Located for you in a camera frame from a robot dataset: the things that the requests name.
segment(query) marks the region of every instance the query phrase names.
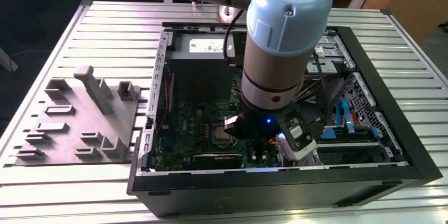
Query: wires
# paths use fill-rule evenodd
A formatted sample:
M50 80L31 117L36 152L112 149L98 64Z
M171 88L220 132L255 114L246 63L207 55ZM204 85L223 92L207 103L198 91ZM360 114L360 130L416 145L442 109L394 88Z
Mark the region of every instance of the wires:
M279 145L279 142L275 140L275 138L270 139L270 144Z
M316 95L316 91L323 87L320 81L316 81L311 84L299 94L298 97L294 99L295 103L303 102L308 100L311 97Z
M324 73L323 73L323 68L322 68L320 62L319 62L319 55L316 54L316 51L314 51L314 56L315 56L314 58L315 58L315 62L316 62L316 67L318 67L320 82L323 84L322 88L324 90L324 96L326 96L327 108L326 108L326 117L324 117L323 123L327 123L328 118L330 118L330 112L331 112L330 94L328 94L328 89L327 89L327 83L326 83L326 77L324 77Z
M163 119L162 119L162 122L160 122L160 124L158 126L158 130L156 131L159 131L162 129L162 125L163 125L163 123L166 121L166 118L167 118L167 115L168 115L168 104L170 103L168 103L168 80L167 80L167 75L164 76L164 81L166 81L166 113L163 115Z
M224 53L224 60L227 62L230 62L230 60L231 60L230 56L227 55L227 44L228 44L228 40L230 40L231 30L232 30L232 27L235 26L235 23L236 23L238 19L243 15L243 13L244 13L244 10L240 10L239 14L232 19L232 22L231 22L231 24L230 24L230 26L227 28L226 35L224 35L223 53Z
M352 116L354 125L355 125L355 126L362 126L362 124L360 124L360 122L359 122L358 115L356 115L356 113L355 113L354 110L351 110L351 116Z

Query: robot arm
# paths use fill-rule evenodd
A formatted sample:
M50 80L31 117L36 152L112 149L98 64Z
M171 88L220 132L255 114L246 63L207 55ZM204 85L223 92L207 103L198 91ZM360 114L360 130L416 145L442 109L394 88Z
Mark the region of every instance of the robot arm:
M300 139L306 136L306 128L299 119L300 112L291 108L291 101L304 78L315 45L327 28L332 0L200 1L247 9L243 109L239 116L226 119L227 132L246 138L251 138L251 133L272 137L279 128L272 132L266 130L266 119L275 118L279 125L283 111L291 109L298 117L284 121L284 127L280 127L284 134L282 137L278 135L278 139L284 143L284 149L291 147L287 157L299 160L312 151L316 143L310 138Z

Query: metal chassis frame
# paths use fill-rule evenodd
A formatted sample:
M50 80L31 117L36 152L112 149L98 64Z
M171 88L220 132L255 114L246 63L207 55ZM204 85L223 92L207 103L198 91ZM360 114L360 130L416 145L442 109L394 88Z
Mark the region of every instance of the metal chassis frame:
M174 24L170 26L200 26L204 23L195 24ZM207 24L212 30L223 24ZM223 173L223 174L183 174L183 179L178 179L174 176L136 176L136 162L131 168L131 178L128 182L128 193L135 194L143 203L150 207L148 194L158 197L170 197L172 191L192 191L195 189L218 189L218 188L235 188L236 191L247 190L248 188L272 185L306 185L319 183L344 183L344 182L370 182L380 181L380 184L395 186L368 197L356 204L364 205L375 199L386 196L387 194L411 187L420 186L435 179L442 177L442 173L431 159L431 156L419 140L419 137L411 127L411 124L404 117L400 107L392 97L392 94L384 84L384 81L378 73L374 63L371 62L367 53L356 39L356 36L348 27L328 27L335 29L343 39L346 48L352 56L352 60L358 66L358 70L368 85L374 98L380 104L378 110L383 113L392 132L400 142L402 148L407 153L407 159L411 166L396 167L376 167L376 168L340 168L328 170L296 170L294 172L272 172L266 173ZM151 209L156 215L160 211Z

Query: dark background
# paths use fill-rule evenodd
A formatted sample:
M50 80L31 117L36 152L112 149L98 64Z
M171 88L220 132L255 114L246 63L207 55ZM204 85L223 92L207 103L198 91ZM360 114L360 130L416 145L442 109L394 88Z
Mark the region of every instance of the dark background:
M96 0L163 2L163 0ZM82 0L0 0L0 47L19 65L16 72L0 68L0 135L43 68ZM428 53L448 75L448 34L439 28L427 40Z

